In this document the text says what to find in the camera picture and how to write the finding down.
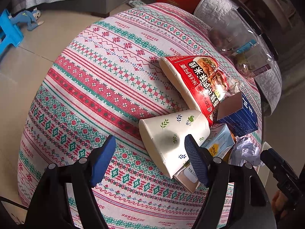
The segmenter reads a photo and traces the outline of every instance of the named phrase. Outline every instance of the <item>white label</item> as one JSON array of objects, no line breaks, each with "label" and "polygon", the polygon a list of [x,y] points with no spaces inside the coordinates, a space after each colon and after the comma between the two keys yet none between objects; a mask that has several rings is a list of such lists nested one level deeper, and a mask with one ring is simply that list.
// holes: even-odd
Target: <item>white label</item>
[{"label": "white label", "polygon": [[184,170],[185,176],[192,182],[195,183],[198,181],[197,176],[195,174],[195,171],[192,167],[192,165],[189,165],[185,170]]}]

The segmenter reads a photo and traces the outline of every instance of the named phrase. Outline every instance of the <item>blue plastic stool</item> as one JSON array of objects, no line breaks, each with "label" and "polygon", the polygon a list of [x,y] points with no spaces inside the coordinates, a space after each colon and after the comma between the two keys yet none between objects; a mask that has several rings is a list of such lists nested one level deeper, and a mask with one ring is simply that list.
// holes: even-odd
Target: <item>blue plastic stool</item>
[{"label": "blue plastic stool", "polygon": [[17,25],[12,25],[9,20],[9,12],[5,9],[0,16],[0,27],[2,32],[0,32],[0,38],[4,40],[0,43],[0,55],[5,50],[9,44],[13,44],[17,47],[23,40],[23,34],[21,33]]}]

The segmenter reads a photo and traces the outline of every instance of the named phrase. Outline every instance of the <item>plush toy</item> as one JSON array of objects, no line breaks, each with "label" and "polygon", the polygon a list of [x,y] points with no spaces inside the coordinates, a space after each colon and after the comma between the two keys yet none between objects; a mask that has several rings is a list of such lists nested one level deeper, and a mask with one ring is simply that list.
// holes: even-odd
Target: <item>plush toy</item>
[{"label": "plush toy", "polygon": [[32,31],[34,28],[38,27],[44,22],[44,21],[37,22],[37,19],[40,17],[40,15],[41,15],[40,10],[34,8],[33,12],[25,10],[18,13],[15,17],[11,17],[10,21],[13,25],[18,22],[27,23],[28,31]]}]

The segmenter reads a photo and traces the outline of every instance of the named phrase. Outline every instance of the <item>hand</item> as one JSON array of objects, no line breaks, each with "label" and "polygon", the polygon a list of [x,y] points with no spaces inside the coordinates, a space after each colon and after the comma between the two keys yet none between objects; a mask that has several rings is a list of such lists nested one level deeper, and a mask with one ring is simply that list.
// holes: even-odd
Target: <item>hand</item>
[{"label": "hand", "polygon": [[280,219],[282,219],[283,217],[285,217],[288,214],[288,210],[283,211],[283,208],[287,201],[288,201],[288,198],[280,190],[278,190],[275,193],[275,195],[271,201],[272,211],[275,216],[277,216],[278,213],[281,213]]}]

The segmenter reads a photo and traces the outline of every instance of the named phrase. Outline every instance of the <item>patterned tablecloth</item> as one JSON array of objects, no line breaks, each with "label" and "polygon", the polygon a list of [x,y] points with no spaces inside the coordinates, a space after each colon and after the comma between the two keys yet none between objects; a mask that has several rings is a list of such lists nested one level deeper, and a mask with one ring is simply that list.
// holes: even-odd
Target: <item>patterned tablecloth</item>
[{"label": "patterned tablecloth", "polygon": [[[105,221],[113,228],[190,228],[206,189],[191,194],[151,161],[141,141],[139,119],[188,109],[159,67],[162,56],[210,55],[228,77],[244,83],[261,142],[260,95],[207,38],[207,27],[185,11],[164,3],[130,9],[97,21],[63,50],[31,105],[20,144],[18,186],[29,204],[49,163],[72,164],[116,137],[116,151],[94,189]],[[80,226],[75,200],[69,202]]]}]

